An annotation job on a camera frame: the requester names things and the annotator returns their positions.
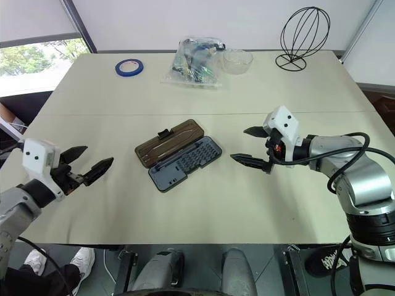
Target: window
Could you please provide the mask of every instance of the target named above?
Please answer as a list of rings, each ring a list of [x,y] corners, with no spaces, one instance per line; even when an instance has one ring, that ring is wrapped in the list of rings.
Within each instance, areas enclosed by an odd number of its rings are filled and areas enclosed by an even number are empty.
[[[0,49],[0,97],[53,91],[77,57],[88,52],[81,38]]]

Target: tree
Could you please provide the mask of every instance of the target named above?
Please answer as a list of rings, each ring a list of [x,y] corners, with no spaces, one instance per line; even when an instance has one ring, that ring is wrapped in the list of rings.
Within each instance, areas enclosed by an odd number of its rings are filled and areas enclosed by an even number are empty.
[[[88,48],[81,39],[68,39],[45,42],[45,46],[52,46],[62,60],[69,60],[73,63],[80,54],[88,53]]]
[[[0,49],[0,76],[37,73],[52,65],[52,56],[48,59],[36,46],[13,46]]]

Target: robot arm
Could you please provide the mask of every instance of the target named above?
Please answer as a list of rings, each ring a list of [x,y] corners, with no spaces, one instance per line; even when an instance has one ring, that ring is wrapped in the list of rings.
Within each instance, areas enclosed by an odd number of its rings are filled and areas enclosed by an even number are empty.
[[[112,165],[113,158],[101,160],[85,175],[71,172],[69,163],[77,159],[86,146],[60,153],[56,145],[26,139],[23,148],[23,167],[30,181],[0,194],[0,280],[6,275],[10,250],[15,240],[41,214],[41,209],[53,200],[61,201],[80,184],[91,185]]]
[[[330,179],[338,170],[343,170],[343,166],[353,162],[340,175],[334,176],[334,190],[331,192],[336,193],[346,214],[352,248],[355,257],[359,258],[360,279],[356,282],[367,290],[366,286],[371,284],[369,280],[373,277],[367,276],[366,270],[372,273],[373,270],[387,270],[385,263],[395,262],[395,198],[391,181],[384,169],[365,153],[355,161],[363,145],[352,136],[308,135],[301,138],[298,128],[299,123],[291,112],[284,106],[278,107],[267,116],[263,126],[244,131],[255,137],[267,138],[265,146],[269,161],[246,154],[233,154],[231,157],[268,174],[275,164],[287,167],[308,165],[311,170],[319,171]],[[390,268],[394,279],[395,269],[392,265]],[[395,281],[380,284],[394,287]]]

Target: white sneaker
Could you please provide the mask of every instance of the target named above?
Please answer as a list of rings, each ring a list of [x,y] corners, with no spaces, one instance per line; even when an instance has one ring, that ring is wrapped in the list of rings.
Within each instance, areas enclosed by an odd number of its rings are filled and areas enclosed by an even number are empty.
[[[84,279],[86,279],[91,273],[92,266],[94,263],[94,250],[92,248],[81,248],[77,254],[75,254],[74,258],[70,262],[70,264],[75,265],[80,270],[80,282],[78,286],[73,290],[73,295],[77,294],[81,283]]]
[[[30,265],[31,268],[33,268],[35,274],[40,276],[44,272],[46,262],[47,257],[45,257],[37,250],[32,250],[29,255],[27,255],[24,265]]]

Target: white tabletop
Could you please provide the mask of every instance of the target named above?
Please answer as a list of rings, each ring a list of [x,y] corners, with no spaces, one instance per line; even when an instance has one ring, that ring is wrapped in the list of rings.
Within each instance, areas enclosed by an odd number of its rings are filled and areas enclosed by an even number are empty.
[[[301,134],[333,135],[365,131],[372,147],[395,152],[395,139],[376,112],[295,113]],[[235,162],[242,152],[265,157],[262,139],[243,134],[266,114],[194,115],[223,149],[222,156],[188,176],[167,193],[159,192],[134,148],[191,118],[189,115],[43,115],[26,137],[44,138],[61,148],[87,145],[73,163],[84,173],[114,156],[104,177],[53,202],[24,236],[36,242],[73,244],[156,243],[329,243],[349,230],[327,178],[306,166],[276,166],[272,175]],[[395,167],[380,161],[395,183]],[[27,181],[22,154],[14,151],[0,171],[0,191]]]
[[[245,114],[269,113],[279,105],[291,112],[374,110],[331,51],[306,58],[307,68],[278,68],[280,52],[253,52],[243,75],[223,75],[218,89],[161,83],[175,54],[84,54],[43,107],[41,114]],[[140,59],[144,70],[121,77],[115,65]]]

